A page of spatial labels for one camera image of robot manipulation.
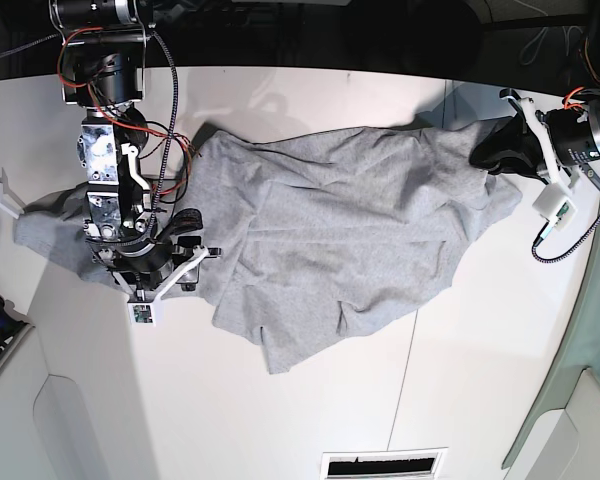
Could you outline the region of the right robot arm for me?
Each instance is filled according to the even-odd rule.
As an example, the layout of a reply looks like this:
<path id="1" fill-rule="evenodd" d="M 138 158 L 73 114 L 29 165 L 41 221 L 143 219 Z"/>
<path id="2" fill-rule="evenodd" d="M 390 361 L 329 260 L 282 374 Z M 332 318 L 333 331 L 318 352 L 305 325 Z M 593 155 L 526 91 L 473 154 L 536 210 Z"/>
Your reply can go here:
<path id="1" fill-rule="evenodd" d="M 159 34 L 149 1 L 52 1 L 62 39 L 56 74 L 63 99 L 84 108 L 77 153 L 87 174 L 85 241 L 132 299 L 147 302 L 172 288 L 195 291 L 205 251 L 195 209 L 174 210 L 190 178 L 195 150 L 175 129 L 137 109 L 144 97 L 146 49 Z"/>

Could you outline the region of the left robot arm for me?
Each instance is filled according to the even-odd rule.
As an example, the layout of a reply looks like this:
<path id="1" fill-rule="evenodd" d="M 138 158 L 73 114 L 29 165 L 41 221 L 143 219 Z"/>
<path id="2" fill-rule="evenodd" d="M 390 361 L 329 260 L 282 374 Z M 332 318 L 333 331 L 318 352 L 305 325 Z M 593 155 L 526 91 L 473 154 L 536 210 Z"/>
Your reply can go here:
<path id="1" fill-rule="evenodd" d="M 528 123 L 531 119 L 539 121 L 547 131 L 558 170 L 579 169 L 593 175 L 589 164 L 600 160 L 600 5 L 576 49 L 576 58 L 593 84 L 572 88 L 558 109 L 546 113 L 532 109 L 527 117 L 517 92 L 512 89 L 500 92 L 516 115 L 475 147 L 469 157 L 472 166 L 491 175 L 517 174 L 547 184 L 549 161 L 539 136 L 531 130 Z"/>

